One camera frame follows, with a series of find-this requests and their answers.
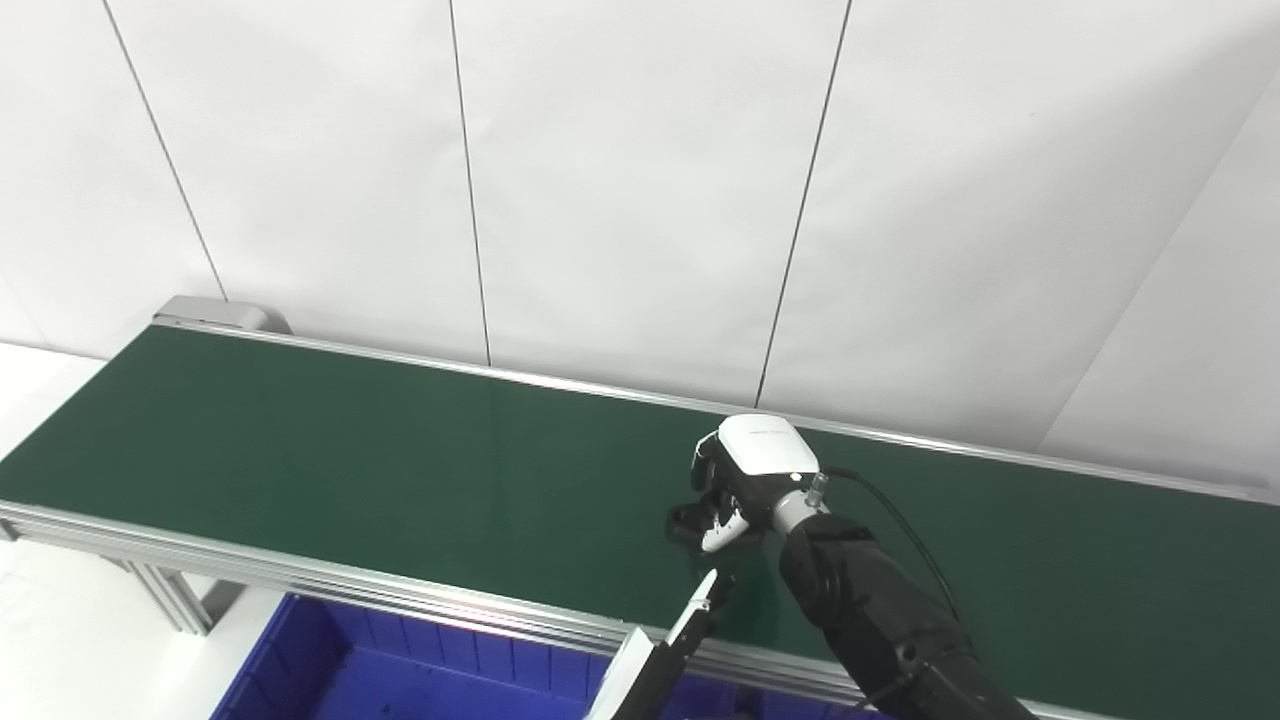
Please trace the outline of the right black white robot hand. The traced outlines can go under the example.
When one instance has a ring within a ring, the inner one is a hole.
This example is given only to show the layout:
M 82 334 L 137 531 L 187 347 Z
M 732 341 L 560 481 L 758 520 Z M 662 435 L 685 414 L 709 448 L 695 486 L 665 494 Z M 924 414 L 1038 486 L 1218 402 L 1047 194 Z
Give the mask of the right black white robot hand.
M 750 536 L 787 536 L 808 518 L 828 512 L 814 480 L 819 461 L 797 429 L 767 414 L 727 416 L 698 441 L 690 483 L 699 495 L 692 547 L 718 553 Z

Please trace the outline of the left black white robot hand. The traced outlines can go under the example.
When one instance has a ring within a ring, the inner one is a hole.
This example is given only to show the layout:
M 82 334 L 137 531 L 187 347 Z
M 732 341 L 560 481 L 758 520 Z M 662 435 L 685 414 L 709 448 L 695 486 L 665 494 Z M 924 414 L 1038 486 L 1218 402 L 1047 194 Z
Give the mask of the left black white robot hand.
M 658 719 L 689 660 L 712 633 L 733 584 L 731 575 L 710 570 L 659 639 L 644 626 L 632 626 L 605 667 L 585 717 Z

